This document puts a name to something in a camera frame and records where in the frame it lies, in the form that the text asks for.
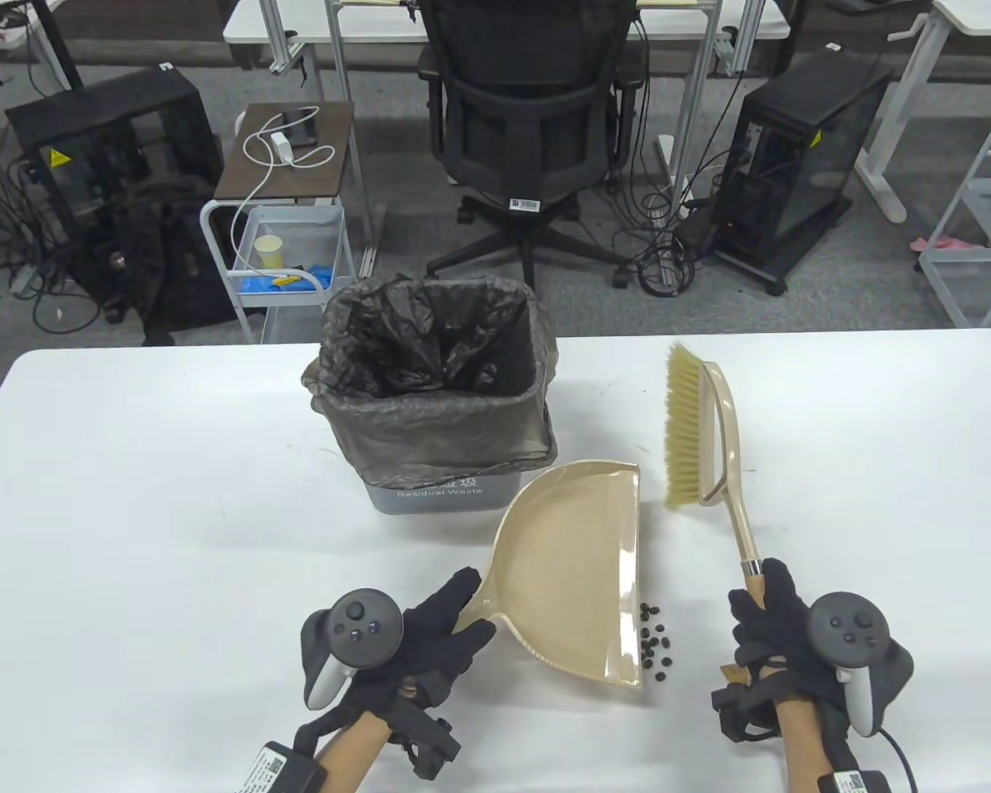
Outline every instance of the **yellow paper cup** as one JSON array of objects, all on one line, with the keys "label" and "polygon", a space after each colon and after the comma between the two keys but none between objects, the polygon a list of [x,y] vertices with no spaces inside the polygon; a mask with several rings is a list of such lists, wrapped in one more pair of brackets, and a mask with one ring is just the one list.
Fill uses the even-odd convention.
[{"label": "yellow paper cup", "polygon": [[261,257],[265,269],[282,269],[283,238],[274,234],[261,235],[254,241],[254,250]]}]

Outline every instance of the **dustpan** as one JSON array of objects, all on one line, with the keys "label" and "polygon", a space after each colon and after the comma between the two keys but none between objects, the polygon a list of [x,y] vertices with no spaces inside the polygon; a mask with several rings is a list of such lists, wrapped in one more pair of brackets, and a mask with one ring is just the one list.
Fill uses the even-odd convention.
[{"label": "dustpan", "polygon": [[459,615],[503,620],[571,675],[639,688],[638,465],[583,460],[527,484],[495,534],[484,582]]}]

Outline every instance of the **computer case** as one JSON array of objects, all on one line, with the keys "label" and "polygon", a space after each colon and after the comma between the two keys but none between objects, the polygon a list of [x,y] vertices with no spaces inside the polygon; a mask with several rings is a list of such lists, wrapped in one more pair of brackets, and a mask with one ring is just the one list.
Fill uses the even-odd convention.
[{"label": "computer case", "polygon": [[154,67],[6,113],[69,238],[69,275],[107,318],[123,316],[115,218],[126,192],[164,175],[220,181],[223,156],[197,88],[176,69]]},{"label": "computer case", "polygon": [[785,292],[785,276],[834,226],[892,69],[821,52],[749,93],[712,207],[714,253]]}]

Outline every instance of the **black glove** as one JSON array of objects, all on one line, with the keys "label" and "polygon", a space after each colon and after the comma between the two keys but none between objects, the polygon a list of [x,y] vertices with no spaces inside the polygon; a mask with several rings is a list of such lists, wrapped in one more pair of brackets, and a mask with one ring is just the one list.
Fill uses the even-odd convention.
[{"label": "black glove", "polygon": [[784,675],[791,677],[798,695],[825,700],[844,710],[844,688],[831,665],[812,649],[808,641],[808,606],[800,600],[789,568],[779,559],[764,559],[765,609],[744,589],[730,592],[730,613],[738,624],[734,638],[738,647],[734,660],[748,668],[752,680],[760,680],[764,666],[778,667],[771,657],[785,658]]},{"label": "black glove", "polygon": [[[298,730],[295,751],[314,752],[320,736],[355,724],[364,711],[386,717],[408,677],[414,679],[408,683],[417,691],[412,698],[414,703],[420,707],[439,705],[455,677],[470,668],[477,651],[496,635],[496,627],[489,620],[477,620],[458,634],[451,632],[458,613],[480,585],[477,570],[463,567],[423,604],[405,611],[404,638],[395,656],[378,668],[356,672],[341,702]],[[427,680],[438,684],[427,687]]]}]

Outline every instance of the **gray trash can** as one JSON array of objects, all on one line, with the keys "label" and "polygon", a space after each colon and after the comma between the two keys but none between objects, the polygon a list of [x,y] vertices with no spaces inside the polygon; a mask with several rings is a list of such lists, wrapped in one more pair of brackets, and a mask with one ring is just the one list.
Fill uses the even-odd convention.
[{"label": "gray trash can", "polygon": [[368,279],[330,298],[301,380],[378,510],[498,510],[557,456],[557,360],[519,281]]},{"label": "gray trash can", "polygon": [[391,490],[367,485],[367,494],[378,512],[418,515],[431,512],[484,512],[502,510],[521,490],[521,473],[465,477],[434,487]]}]

